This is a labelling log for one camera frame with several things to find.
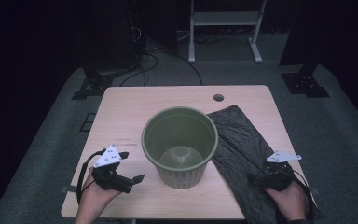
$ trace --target white bracket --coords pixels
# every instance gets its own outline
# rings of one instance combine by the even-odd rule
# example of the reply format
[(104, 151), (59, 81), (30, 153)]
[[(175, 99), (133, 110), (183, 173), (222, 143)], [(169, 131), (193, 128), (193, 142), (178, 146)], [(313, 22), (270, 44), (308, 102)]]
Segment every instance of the white bracket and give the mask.
[(121, 162), (121, 157), (118, 154), (115, 145), (112, 145), (109, 148), (107, 148), (106, 151), (103, 153), (103, 155), (100, 157), (100, 159), (98, 159), (95, 162), (94, 167), (98, 168), (101, 166), (110, 165), (117, 162)]
[(267, 158), (267, 161), (271, 162), (285, 162), (285, 161), (299, 161), (301, 160), (300, 155), (291, 154), (287, 152), (275, 151), (270, 157)]

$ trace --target wooden table top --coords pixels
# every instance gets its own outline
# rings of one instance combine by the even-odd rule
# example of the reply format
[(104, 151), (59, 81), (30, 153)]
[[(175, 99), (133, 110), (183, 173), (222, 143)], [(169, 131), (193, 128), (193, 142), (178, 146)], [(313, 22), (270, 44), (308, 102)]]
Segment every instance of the wooden table top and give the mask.
[[(216, 94), (222, 95), (224, 100), (215, 101)], [(266, 86), (112, 87), (104, 93), (71, 184), (76, 186), (81, 166), (92, 153), (112, 144), (119, 152), (130, 152), (117, 172), (128, 178), (145, 174), (145, 179), (134, 185), (130, 194), (116, 197), (101, 217), (244, 219), (228, 184), (211, 161), (195, 187), (172, 189), (160, 180), (155, 166), (143, 153), (141, 136), (147, 121), (160, 110), (179, 105), (194, 107), (206, 114), (237, 105), (273, 150), (294, 153)], [(91, 160), (89, 167), (98, 158)], [(289, 163), (303, 175), (298, 161)], [(62, 215), (75, 217), (76, 212), (76, 194), (68, 192)]]

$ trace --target black plastic bag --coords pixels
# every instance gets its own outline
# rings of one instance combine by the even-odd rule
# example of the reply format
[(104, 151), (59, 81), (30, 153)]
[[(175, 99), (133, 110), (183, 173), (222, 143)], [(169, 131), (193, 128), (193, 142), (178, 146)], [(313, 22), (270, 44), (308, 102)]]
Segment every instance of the black plastic bag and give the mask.
[[(213, 156), (213, 163), (225, 178), (249, 223), (276, 224), (285, 223), (275, 202), (259, 186), (252, 183), (249, 176), (270, 174), (266, 167), (266, 158), (274, 153), (263, 136), (250, 120), (236, 106), (232, 105), (220, 111), (208, 114), (219, 133), (219, 144)], [(289, 163), (276, 163), (289, 167)], [(317, 216), (319, 210), (314, 207)]]

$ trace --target human hand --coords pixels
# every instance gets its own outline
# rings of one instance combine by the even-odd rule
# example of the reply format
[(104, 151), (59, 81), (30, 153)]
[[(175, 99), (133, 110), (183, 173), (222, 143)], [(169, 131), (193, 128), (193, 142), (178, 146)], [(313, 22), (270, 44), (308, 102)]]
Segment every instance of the human hand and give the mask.
[(296, 182), (293, 181), (282, 191), (275, 189), (265, 189), (265, 191), (278, 205), (279, 210), (287, 221), (306, 219), (305, 195)]
[(92, 167), (89, 168), (89, 175), (83, 185), (75, 224), (92, 223), (103, 212), (104, 208), (121, 193), (114, 189), (102, 189), (94, 182), (91, 173)]

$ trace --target trash can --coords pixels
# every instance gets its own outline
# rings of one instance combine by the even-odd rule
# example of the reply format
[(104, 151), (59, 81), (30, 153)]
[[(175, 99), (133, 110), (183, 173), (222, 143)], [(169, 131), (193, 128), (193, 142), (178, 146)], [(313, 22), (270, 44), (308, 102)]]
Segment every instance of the trash can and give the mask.
[(213, 121), (198, 109), (185, 106), (159, 111), (142, 132), (146, 157), (162, 181), (174, 189), (189, 189), (200, 182), (217, 143)]

